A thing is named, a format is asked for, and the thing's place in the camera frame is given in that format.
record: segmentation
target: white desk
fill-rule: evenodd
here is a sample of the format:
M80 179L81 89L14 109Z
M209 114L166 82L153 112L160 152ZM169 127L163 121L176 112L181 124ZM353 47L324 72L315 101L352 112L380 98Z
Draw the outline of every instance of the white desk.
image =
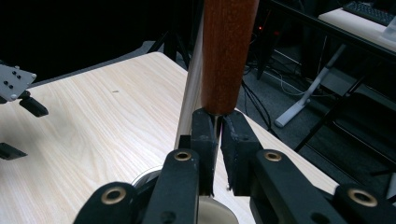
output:
M0 142L28 154L0 161L0 222L71 223L99 187L131 183L162 165L176 139L186 76L151 53L30 89L49 110L46 117L17 103L0 105ZM283 151L314 185L333 193L334 181L250 123L264 147ZM215 178L216 199L240 223L253 223L248 198L226 190L221 153Z
M396 52L396 42L389 41L381 36L386 29L386 27L381 24L368 21L362 17L346 12L341 8L321 14L318 18L331 25L344 29L346 32L350 32L353 35L357 35L381 47ZM334 63L332 60L336 60L339 54L341 54L343 51L341 48L334 54L336 57L333 57L331 62L323 67L318 76L312 82L311 86L305 92L304 96L275 120L275 125L277 127L283 128L289 123L291 119L293 119L298 113L300 113L300 111L305 108L305 106L309 103L309 97L318 87L323 78L328 75L330 67Z

